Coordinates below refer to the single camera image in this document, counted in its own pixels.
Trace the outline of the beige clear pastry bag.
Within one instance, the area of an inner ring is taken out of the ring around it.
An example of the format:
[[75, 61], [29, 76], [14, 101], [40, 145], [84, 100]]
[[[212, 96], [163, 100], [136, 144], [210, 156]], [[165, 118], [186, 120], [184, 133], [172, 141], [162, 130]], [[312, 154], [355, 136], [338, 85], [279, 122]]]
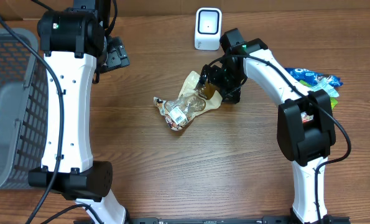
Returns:
[[223, 98], [217, 87], [207, 81], [200, 83], [200, 78], [197, 72], [190, 72], [176, 100], [154, 97], [154, 105], [170, 129], [180, 131], [196, 116], [221, 106]]

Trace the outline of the blue cookie packet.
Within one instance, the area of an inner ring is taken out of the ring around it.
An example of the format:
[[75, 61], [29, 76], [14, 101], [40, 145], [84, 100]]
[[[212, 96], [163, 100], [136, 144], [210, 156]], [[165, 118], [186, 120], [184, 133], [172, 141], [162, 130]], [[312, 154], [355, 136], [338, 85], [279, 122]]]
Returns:
[[326, 78], [329, 85], [333, 87], [339, 87], [343, 85], [341, 78], [335, 75], [327, 75], [323, 73], [314, 72], [306, 68], [285, 68], [285, 70], [296, 80], [303, 80], [311, 86], [315, 86], [318, 82]]

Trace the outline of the green colourful candy bag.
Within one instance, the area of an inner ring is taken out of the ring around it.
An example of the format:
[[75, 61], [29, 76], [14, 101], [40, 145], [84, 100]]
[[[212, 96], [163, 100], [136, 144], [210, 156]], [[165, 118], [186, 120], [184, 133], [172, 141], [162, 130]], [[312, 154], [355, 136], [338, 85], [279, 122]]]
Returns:
[[[309, 88], [311, 87], [311, 85], [307, 84], [303, 80], [301, 80], [300, 83], [309, 87]], [[337, 98], [330, 97], [330, 101], [331, 101], [331, 108], [333, 109], [338, 104]], [[302, 118], [302, 122], [306, 123], [306, 122], [311, 121], [313, 119], [313, 115], [307, 115], [306, 112], [302, 112], [301, 113], [301, 118]]]

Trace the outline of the mint green snack packet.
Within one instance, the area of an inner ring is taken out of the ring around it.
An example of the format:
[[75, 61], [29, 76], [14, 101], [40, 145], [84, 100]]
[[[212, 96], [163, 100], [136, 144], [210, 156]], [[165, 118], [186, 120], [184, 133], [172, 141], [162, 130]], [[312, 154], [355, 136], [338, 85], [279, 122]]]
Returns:
[[316, 85], [311, 86], [310, 89], [311, 91], [324, 90], [329, 95], [329, 97], [332, 98], [337, 98], [340, 96], [335, 88], [328, 83], [328, 80], [326, 78], [322, 78], [320, 81], [318, 81]]

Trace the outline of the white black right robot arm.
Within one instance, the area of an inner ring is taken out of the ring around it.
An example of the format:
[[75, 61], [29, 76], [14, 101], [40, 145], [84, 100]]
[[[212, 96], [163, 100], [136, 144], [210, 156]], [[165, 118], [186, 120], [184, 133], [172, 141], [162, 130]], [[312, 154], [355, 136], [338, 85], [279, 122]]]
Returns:
[[277, 142], [292, 164], [294, 202], [292, 223], [327, 223], [327, 209], [318, 197], [324, 192], [324, 162], [336, 142], [329, 95], [299, 83], [274, 58], [261, 39], [246, 42], [238, 29], [220, 38], [224, 55], [205, 65], [201, 81], [218, 87], [224, 101], [238, 103], [241, 86], [254, 80], [277, 105]]

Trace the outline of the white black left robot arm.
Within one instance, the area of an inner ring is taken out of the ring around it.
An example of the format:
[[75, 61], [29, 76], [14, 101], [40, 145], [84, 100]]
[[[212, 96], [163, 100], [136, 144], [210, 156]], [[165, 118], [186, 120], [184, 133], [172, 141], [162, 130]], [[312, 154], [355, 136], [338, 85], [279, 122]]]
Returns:
[[129, 65], [121, 39], [111, 37], [117, 13], [115, 1], [75, 1], [45, 12], [37, 24], [47, 64], [47, 137], [28, 181], [74, 201], [93, 223], [129, 221], [111, 190], [112, 164], [95, 161], [90, 145], [91, 86], [102, 73]]

